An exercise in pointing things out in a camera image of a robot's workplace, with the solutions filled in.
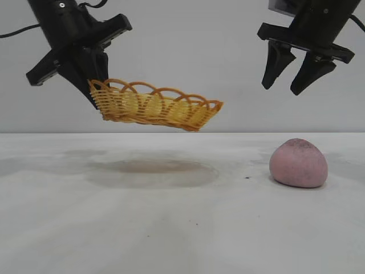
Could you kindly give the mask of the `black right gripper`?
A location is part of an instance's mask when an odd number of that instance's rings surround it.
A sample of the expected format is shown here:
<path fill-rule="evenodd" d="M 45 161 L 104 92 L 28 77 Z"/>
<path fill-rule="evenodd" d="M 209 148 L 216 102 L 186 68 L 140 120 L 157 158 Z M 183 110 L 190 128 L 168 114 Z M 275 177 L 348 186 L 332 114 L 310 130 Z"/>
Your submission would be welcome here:
<path fill-rule="evenodd" d="M 289 27 L 263 23 L 258 36 L 269 40 L 263 87 L 269 89 L 295 60 L 291 47 L 310 52 L 306 53 L 291 83 L 294 95 L 299 95 L 316 80 L 331 73 L 336 68 L 332 59 L 349 63 L 355 54 L 334 41 L 354 11 L 355 1 L 304 1 Z"/>

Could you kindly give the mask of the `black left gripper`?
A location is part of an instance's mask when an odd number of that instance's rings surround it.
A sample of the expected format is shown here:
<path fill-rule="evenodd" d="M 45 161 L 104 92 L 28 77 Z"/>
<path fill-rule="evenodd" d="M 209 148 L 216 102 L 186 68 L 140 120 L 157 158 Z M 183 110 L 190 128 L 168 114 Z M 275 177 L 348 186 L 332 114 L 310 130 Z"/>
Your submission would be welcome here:
<path fill-rule="evenodd" d="M 86 4 L 76 1 L 28 2 L 51 47 L 27 74 L 32 86 L 40 86 L 55 74 L 76 87 L 97 109 L 90 93 L 90 79 L 105 82 L 109 78 L 108 55 L 111 41 L 132 30 L 128 18 L 118 14 L 106 21 L 96 20 Z"/>

